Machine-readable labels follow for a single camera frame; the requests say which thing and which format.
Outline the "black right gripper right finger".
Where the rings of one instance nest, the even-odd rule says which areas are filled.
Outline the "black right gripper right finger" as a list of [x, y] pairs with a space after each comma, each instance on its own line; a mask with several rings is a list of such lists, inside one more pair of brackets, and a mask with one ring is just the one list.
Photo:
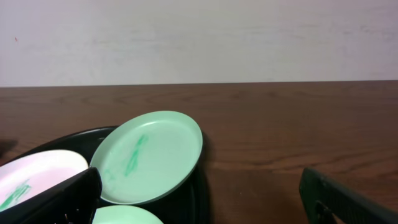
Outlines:
[[397, 213], [366, 199], [321, 172], [304, 168], [299, 193], [308, 222], [397, 223]]

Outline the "white plate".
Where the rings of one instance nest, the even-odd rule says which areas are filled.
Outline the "white plate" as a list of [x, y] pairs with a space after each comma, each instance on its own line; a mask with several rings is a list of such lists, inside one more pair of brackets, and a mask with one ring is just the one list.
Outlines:
[[16, 206], [88, 168], [77, 152], [37, 152], [1, 166], [1, 211]]

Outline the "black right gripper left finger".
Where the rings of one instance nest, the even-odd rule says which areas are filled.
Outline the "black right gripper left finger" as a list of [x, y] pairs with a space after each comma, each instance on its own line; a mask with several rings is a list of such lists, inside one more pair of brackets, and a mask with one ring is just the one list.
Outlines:
[[52, 188], [1, 212], [1, 224], [92, 224], [102, 183], [91, 167]]

